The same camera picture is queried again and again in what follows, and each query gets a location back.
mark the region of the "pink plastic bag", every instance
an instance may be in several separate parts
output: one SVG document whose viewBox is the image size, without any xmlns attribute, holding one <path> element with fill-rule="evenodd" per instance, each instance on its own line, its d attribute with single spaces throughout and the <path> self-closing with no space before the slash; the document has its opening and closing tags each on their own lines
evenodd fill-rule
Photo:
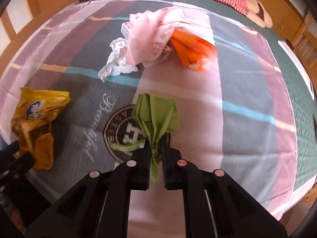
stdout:
<svg viewBox="0 0 317 238">
<path fill-rule="evenodd" d="M 130 34 L 126 62 L 130 65 L 153 62 L 163 51 L 174 29 L 191 22 L 180 8 L 130 14 Z"/>
</svg>

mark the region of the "crumpled white paper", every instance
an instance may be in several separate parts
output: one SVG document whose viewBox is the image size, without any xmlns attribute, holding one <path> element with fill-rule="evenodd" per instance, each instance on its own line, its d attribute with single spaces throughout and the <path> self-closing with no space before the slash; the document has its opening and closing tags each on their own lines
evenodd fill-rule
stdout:
<svg viewBox="0 0 317 238">
<path fill-rule="evenodd" d="M 138 68 L 126 63 L 126 51 L 128 40 L 117 38 L 110 44 L 112 52 L 108 57 L 107 64 L 99 71 L 98 77 L 104 82 L 107 76 L 116 76 L 120 73 L 137 72 Z"/>
</svg>

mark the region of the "pink cloth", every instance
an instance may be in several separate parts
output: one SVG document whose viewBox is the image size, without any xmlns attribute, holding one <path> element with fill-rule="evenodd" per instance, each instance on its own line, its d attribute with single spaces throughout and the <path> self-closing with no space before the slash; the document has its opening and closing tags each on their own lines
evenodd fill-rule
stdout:
<svg viewBox="0 0 317 238">
<path fill-rule="evenodd" d="M 130 14 L 127 64 L 137 65 L 157 60 L 175 28 L 184 28 L 214 45 L 212 29 L 204 26 L 201 23 L 202 19 L 197 22 L 188 13 L 192 10 L 191 8 L 167 7 L 155 12 Z"/>
</svg>

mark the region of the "bedsheet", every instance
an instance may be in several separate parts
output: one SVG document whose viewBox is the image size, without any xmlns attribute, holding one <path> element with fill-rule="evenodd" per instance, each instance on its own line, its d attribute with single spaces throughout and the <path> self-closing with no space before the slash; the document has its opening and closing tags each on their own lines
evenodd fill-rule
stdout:
<svg viewBox="0 0 317 238">
<path fill-rule="evenodd" d="M 169 6 L 194 10 L 200 19 L 208 20 L 219 54 L 218 67 L 209 74 L 188 71 L 172 55 L 165 63 L 148 68 L 139 65 L 138 72 L 109 77 L 102 83 L 98 71 L 107 61 L 109 43 L 121 36 L 121 23 L 128 21 L 130 13 Z M 136 138 L 142 135 L 129 118 L 130 105 L 141 92 L 175 98 L 181 129 L 171 135 L 171 146 L 201 169 L 227 171 L 275 217 L 281 217 L 300 190 L 294 192 L 296 128 L 281 69 L 266 39 L 235 20 L 161 0 L 74 5 L 45 23 L 1 78 L 0 131 L 7 142 L 15 138 L 10 132 L 10 113 L 24 85 L 67 90 L 72 98 L 53 124 L 53 168 L 30 172 L 34 185 L 51 201 L 89 171 L 112 170 L 114 158 L 129 156 L 110 154 L 107 140 L 123 140 L 126 134 L 133 140 L 136 132 Z M 305 182 L 306 188 L 312 182 L 314 176 Z M 151 185 L 147 194 L 132 193 L 131 233 L 139 229 L 147 212 L 150 217 L 143 225 L 149 231 L 158 231 L 153 223 L 165 223 L 169 226 L 166 232 L 179 234 L 183 223 L 171 220 L 183 214 L 181 194 L 165 193 L 162 188 L 160 182 Z M 164 199 L 151 206 L 158 196 Z M 170 210 L 168 217 L 164 217 L 164 208 Z"/>
</svg>

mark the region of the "blue stripe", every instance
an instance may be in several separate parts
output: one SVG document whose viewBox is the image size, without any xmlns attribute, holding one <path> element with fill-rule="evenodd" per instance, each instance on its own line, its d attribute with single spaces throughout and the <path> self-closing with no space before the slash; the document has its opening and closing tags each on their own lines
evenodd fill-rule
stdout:
<svg viewBox="0 0 317 238">
<path fill-rule="evenodd" d="M 112 17 L 110 20 L 130 20 L 127 17 Z"/>
<path fill-rule="evenodd" d="M 247 118 L 251 118 L 257 121 L 269 122 L 272 125 L 275 125 L 275 118 L 269 114 L 263 114 L 249 108 L 232 104 L 228 101 L 222 101 L 222 109 L 231 113 L 239 114 Z"/>
<path fill-rule="evenodd" d="M 85 75 L 94 79 L 100 79 L 98 77 L 98 71 L 95 71 L 92 69 L 70 66 L 70 67 L 67 67 L 65 73 L 80 74 L 80 75 Z M 108 76 L 106 77 L 106 81 L 121 84 L 121 85 L 137 87 L 140 79 L 131 78 L 129 76 L 124 76 L 124 75 L 118 75 L 118 76 Z"/>
<path fill-rule="evenodd" d="M 229 45 L 231 45 L 231 46 L 233 46 L 235 48 L 238 48 L 239 50 L 245 51 L 245 52 L 247 52 L 250 55 L 256 56 L 256 54 L 253 51 L 249 51 L 249 50 L 245 49 L 243 46 L 241 46 L 241 45 L 239 45 L 239 44 L 237 44 L 235 42 L 228 41 L 228 40 L 226 40 L 226 39 L 224 39 L 222 37 L 216 36 L 215 34 L 214 34 L 214 38 L 222 41 L 223 43 L 226 43 L 226 44 L 229 44 Z"/>
<path fill-rule="evenodd" d="M 99 79 L 98 71 L 95 71 L 92 69 L 85 69 L 85 68 L 70 66 L 70 67 L 67 67 L 67 70 L 65 71 L 65 73 L 81 74 L 81 75 L 85 75 L 94 79 Z M 137 87 L 140 79 L 131 78 L 129 76 L 124 76 L 124 75 L 118 75 L 118 76 L 108 76 L 106 77 L 106 81 L 121 84 L 121 85 Z M 244 117 L 247 117 L 256 121 L 269 122 L 270 124 L 275 125 L 274 116 L 263 114 L 263 113 L 251 110 L 249 108 L 230 103 L 228 101 L 222 102 L 222 109 L 231 113 L 242 115 Z"/>
</svg>

